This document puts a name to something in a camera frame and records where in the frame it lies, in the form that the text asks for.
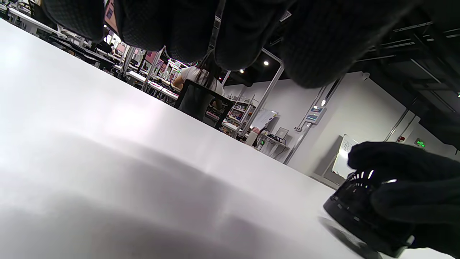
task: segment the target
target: black glove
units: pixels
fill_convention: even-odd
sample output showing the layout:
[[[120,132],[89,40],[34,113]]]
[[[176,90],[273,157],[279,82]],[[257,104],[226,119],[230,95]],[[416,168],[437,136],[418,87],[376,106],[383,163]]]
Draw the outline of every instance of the black glove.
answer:
[[[413,146],[365,142],[348,154],[353,169],[386,167],[412,181],[384,184],[371,196],[381,216],[416,225],[410,248],[429,247],[460,258],[460,163]]]
[[[278,55],[286,72],[303,87],[319,88],[345,74],[419,0],[226,0],[225,6],[220,0],[112,2],[114,29],[127,44],[151,51],[166,46],[171,57],[190,62],[206,54],[214,33],[216,60],[228,70],[250,66],[273,30],[285,27]],[[54,22],[102,40],[102,1],[42,0],[42,5]],[[280,23],[293,5],[295,13]],[[214,14],[222,10],[220,30],[213,31]]]

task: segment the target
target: white shirt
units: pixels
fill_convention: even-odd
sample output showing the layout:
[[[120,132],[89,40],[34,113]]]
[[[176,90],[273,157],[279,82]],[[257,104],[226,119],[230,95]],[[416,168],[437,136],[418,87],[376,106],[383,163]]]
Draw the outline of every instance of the white shirt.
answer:
[[[196,77],[198,76],[198,74],[200,74],[200,69],[196,68],[194,66],[183,68],[180,71],[180,76],[182,77],[182,79],[184,81],[189,79],[190,81],[193,81],[193,82],[195,82],[195,83],[197,83],[199,85],[203,85],[205,83],[205,81],[206,81],[206,80],[204,80],[205,77],[202,74],[201,80],[199,80],[200,82],[197,82]],[[224,95],[224,88],[222,87],[222,84],[215,78],[214,78],[213,84],[210,87],[210,90],[218,93],[221,96]]]

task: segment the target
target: long black hair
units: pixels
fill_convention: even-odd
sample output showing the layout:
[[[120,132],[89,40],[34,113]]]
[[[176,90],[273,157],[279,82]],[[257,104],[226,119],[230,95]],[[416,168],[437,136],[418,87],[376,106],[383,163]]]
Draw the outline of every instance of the long black hair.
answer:
[[[222,68],[220,68],[214,56],[214,50],[210,50],[202,61],[199,62],[197,68],[200,69],[200,73],[196,76],[196,82],[202,82],[203,86],[207,89],[210,89],[214,83],[214,80],[219,78],[220,73],[222,73]]]

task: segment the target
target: green exit sign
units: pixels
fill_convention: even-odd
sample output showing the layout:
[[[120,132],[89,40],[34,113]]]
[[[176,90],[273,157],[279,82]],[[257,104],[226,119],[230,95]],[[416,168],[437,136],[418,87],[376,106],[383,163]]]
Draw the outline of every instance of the green exit sign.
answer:
[[[425,142],[423,142],[421,139],[417,139],[415,141],[415,145],[417,145],[419,147],[425,147]]]

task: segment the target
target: white table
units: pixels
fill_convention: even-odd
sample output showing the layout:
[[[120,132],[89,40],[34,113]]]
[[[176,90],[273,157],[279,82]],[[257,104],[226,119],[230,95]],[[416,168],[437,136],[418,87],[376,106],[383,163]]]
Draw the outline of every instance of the white table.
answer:
[[[138,80],[138,81],[141,81],[141,82],[145,82],[145,77],[141,76],[140,74],[134,72],[134,71],[129,71],[129,72],[126,72],[126,75],[129,76],[129,77],[133,77],[134,79]]]
[[[319,224],[332,189],[3,20],[0,35],[1,258],[360,259]]]
[[[31,18],[30,16],[27,16],[26,14],[21,13],[20,11],[18,11],[16,9],[8,8],[8,14],[12,15],[12,16],[14,16],[16,18],[17,17],[21,18],[21,22],[26,24],[26,31],[29,32],[29,33],[36,34],[37,29],[41,29],[41,30],[44,30],[44,31],[46,31],[48,33],[55,33],[59,37],[67,39],[66,35],[58,32],[57,30],[55,30],[53,28],[50,28],[50,27],[42,24],[41,22]]]
[[[118,62],[121,62],[121,59],[119,59],[118,57],[116,57],[116,56],[114,56],[114,55],[112,55],[110,53],[108,53],[107,56],[110,57],[110,58],[113,58],[114,60],[116,60]]]

